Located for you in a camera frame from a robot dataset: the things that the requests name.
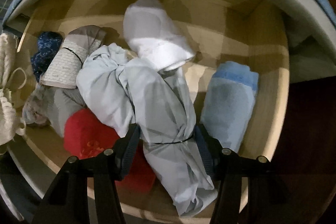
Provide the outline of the red underwear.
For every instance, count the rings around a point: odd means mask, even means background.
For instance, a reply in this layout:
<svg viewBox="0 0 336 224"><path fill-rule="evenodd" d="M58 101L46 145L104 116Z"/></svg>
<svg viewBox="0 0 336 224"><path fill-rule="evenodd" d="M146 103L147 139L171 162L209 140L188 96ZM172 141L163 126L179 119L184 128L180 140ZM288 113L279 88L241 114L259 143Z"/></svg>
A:
<svg viewBox="0 0 336 224"><path fill-rule="evenodd" d="M70 116L64 126L64 148L79 159L97 156L113 147L120 137L116 131L101 123L89 109L81 109ZM143 144L138 143L137 151L129 173L116 185L140 193L152 190L156 175L143 154Z"/></svg>

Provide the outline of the light blue underwear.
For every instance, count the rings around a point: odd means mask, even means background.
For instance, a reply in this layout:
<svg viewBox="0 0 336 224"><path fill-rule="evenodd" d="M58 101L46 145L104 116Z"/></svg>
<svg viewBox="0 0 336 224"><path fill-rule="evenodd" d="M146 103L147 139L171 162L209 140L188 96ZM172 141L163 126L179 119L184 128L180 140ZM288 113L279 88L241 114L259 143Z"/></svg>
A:
<svg viewBox="0 0 336 224"><path fill-rule="evenodd" d="M223 148L238 152L252 116L259 74L233 61L222 63L210 79L201 124Z"/></svg>

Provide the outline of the light blue garment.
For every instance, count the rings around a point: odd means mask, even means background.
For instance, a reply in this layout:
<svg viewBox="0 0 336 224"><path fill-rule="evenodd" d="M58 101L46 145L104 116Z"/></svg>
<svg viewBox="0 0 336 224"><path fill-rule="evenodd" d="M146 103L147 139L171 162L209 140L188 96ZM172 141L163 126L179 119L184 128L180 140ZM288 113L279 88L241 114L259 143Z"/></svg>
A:
<svg viewBox="0 0 336 224"><path fill-rule="evenodd" d="M92 113L120 137L139 125L145 158L179 216L195 216L215 200L217 190L192 137L196 115L181 68L162 75L110 44L87 57L76 85Z"/></svg>

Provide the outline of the grey knit garment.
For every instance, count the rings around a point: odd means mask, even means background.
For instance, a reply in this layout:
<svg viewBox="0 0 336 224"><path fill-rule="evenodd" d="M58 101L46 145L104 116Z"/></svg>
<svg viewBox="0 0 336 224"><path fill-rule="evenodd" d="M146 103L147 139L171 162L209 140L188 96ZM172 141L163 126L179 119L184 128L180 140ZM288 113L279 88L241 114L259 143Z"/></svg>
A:
<svg viewBox="0 0 336 224"><path fill-rule="evenodd" d="M86 104L78 89L38 85L27 98L22 117L26 124L50 125L60 137L64 137L68 118L84 108Z"/></svg>

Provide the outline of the navy floral underwear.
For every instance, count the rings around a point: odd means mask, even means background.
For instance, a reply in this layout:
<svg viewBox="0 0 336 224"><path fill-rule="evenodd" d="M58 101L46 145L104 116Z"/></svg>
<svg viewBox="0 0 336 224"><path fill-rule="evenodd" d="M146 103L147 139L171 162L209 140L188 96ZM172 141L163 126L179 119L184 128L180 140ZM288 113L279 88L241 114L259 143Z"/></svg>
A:
<svg viewBox="0 0 336 224"><path fill-rule="evenodd" d="M37 40L38 51L31 58L31 66L37 83L46 72L62 44L63 37L57 32L42 32Z"/></svg>

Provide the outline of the wooden drawer grey front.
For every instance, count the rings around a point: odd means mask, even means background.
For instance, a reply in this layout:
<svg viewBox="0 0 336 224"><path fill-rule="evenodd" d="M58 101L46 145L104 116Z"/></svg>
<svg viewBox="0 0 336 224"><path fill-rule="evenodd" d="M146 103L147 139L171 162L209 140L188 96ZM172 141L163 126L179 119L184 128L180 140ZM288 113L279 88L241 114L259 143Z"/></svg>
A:
<svg viewBox="0 0 336 224"><path fill-rule="evenodd" d="M259 75L252 109L248 114L239 155L268 159L275 152L285 116L289 89L289 54L280 10L264 0L21 0L9 25L21 15L29 21L18 44L17 66L25 74L17 107L34 91L37 82L30 57L37 52L44 31L63 39L84 26L98 26L104 33L100 51L91 55L68 40L66 50L42 78L50 88L80 88L91 110L101 121L123 132L125 122L116 120L123 92L113 90L111 50L122 50L130 61L145 60L158 73L179 72L181 87L189 99L175 106L172 122L197 122L206 92L223 63L242 64Z"/></svg>

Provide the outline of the grey honeycomb rolled underwear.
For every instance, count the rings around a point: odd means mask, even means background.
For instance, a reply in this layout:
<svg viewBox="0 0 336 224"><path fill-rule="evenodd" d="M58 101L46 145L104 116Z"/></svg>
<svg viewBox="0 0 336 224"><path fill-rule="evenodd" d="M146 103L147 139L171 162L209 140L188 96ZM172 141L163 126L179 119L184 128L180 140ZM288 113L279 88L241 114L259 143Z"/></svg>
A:
<svg viewBox="0 0 336 224"><path fill-rule="evenodd" d="M102 46L106 32L95 25L71 31L52 59L39 83L46 86L75 89L76 77L87 57Z"/></svg>

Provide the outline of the white rolled underwear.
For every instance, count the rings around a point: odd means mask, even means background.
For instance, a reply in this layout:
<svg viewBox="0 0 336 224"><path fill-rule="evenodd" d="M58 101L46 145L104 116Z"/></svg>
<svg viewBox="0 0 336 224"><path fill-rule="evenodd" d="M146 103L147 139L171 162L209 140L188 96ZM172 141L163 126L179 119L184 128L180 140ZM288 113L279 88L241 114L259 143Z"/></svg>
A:
<svg viewBox="0 0 336 224"><path fill-rule="evenodd" d="M159 0L137 0L128 6L123 37L130 49L157 72L177 69L195 56Z"/></svg>

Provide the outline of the cream knitted cloth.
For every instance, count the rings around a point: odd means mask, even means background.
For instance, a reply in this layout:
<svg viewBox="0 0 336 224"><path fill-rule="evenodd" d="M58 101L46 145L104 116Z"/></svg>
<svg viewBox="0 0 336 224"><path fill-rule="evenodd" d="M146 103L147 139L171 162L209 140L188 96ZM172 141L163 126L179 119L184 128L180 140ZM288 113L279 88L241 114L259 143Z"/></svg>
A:
<svg viewBox="0 0 336 224"><path fill-rule="evenodd" d="M9 143L15 135L24 135L26 122L17 114L14 92L23 88L27 82L25 71L15 67L17 54L17 41L15 35L1 34L1 146ZM23 74L23 81L13 88L12 82L17 72Z"/></svg>

